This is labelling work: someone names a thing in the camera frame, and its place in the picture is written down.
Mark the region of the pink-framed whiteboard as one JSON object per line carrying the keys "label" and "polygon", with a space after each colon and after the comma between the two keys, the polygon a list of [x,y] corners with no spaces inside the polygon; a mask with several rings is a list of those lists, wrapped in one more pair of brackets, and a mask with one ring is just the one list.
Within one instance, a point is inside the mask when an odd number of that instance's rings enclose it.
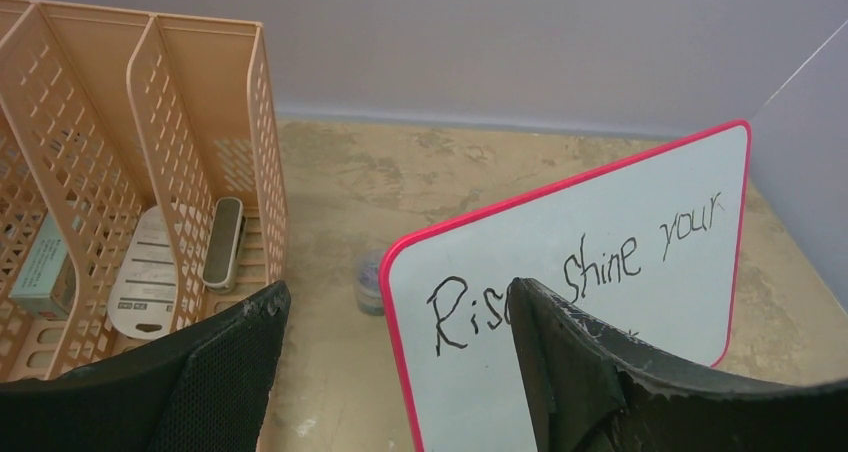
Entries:
{"label": "pink-framed whiteboard", "polygon": [[713,366],[734,309],[752,132],[732,121],[410,233],[379,288],[419,451],[535,447],[507,288]]}

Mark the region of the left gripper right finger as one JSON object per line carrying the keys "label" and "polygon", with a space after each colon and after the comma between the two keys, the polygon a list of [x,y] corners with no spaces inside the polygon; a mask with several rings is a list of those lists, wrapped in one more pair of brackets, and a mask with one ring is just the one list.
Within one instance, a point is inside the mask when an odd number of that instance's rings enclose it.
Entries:
{"label": "left gripper right finger", "polygon": [[658,349],[516,278],[507,305],[540,451],[843,451],[847,383],[792,386]]}

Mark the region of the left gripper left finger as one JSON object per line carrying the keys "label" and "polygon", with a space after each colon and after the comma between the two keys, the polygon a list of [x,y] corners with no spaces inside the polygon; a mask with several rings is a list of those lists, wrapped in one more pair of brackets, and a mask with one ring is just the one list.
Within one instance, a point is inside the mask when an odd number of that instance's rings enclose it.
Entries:
{"label": "left gripper left finger", "polygon": [[291,295],[228,309],[55,379],[1,387],[4,451],[254,451]]}

